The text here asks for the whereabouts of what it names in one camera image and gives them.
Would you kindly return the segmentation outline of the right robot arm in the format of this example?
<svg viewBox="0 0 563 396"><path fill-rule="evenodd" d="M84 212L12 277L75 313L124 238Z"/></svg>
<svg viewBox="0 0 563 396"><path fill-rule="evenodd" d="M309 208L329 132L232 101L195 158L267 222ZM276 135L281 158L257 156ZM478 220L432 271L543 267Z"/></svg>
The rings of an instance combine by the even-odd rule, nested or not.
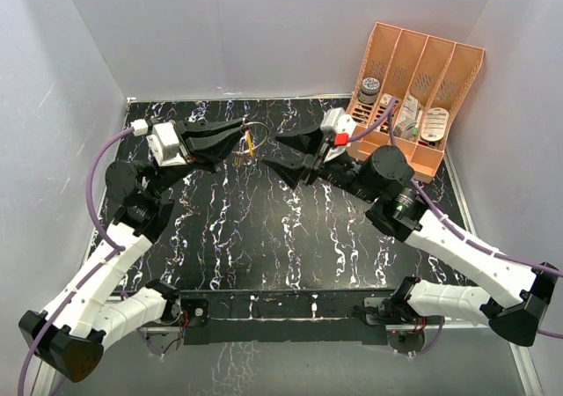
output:
<svg viewBox="0 0 563 396"><path fill-rule="evenodd" d="M365 216L378 231L434 255L472 281L454 286L407 277L370 314L405 323L432 316L461 319L489 326L515 345L534 344L562 276L557 268L512 259L452 223L418 186L395 145L380 146L357 160L348 154L350 139L343 133L313 128L276 139L304 154L295 161L262 160L289 187L324 180L370 203Z"/></svg>

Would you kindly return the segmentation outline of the large metal keyring with clips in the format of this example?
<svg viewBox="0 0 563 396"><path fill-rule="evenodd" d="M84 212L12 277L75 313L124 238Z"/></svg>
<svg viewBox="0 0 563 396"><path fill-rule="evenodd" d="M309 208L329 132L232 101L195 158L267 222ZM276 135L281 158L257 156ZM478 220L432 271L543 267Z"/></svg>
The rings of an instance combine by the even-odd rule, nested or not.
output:
<svg viewBox="0 0 563 396"><path fill-rule="evenodd" d="M245 142L245 132L250 130L252 133L252 140L254 144L254 157L250 158L246 154L247 145ZM259 149L262 148L268 140L269 127L266 123L261 121L245 121L242 126L243 135L240 138L235 150L233 151L233 165L241 167L248 165L255 161L259 155Z"/></svg>

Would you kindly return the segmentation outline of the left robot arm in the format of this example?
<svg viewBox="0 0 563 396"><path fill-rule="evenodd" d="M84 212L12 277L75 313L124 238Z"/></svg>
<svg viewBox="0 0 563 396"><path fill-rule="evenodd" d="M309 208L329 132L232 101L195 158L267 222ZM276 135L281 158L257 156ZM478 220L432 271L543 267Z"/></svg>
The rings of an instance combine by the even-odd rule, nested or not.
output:
<svg viewBox="0 0 563 396"><path fill-rule="evenodd" d="M172 218L170 189L194 171L215 172L249 128L234 121L133 121L111 143L143 136L148 162L114 161L105 173L106 198L117 205L107 226L93 204L93 176L86 178L86 204L101 239L64 289L38 312L27 311L18 328L37 356L73 383L87 378L104 352L122 337L154 321L178 321L179 292L155 279L125 300L111 296L129 269L153 247Z"/></svg>

